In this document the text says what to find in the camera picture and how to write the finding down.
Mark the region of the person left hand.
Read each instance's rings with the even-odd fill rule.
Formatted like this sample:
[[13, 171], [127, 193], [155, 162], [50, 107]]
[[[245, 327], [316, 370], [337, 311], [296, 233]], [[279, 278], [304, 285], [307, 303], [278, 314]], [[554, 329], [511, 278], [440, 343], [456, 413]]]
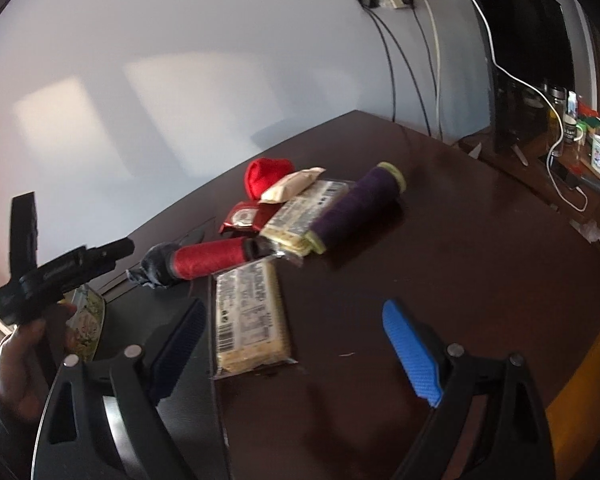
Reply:
[[44, 338], [46, 319], [38, 318], [18, 325], [0, 344], [0, 401], [23, 422], [37, 422], [46, 396], [41, 396], [32, 376], [29, 361]]

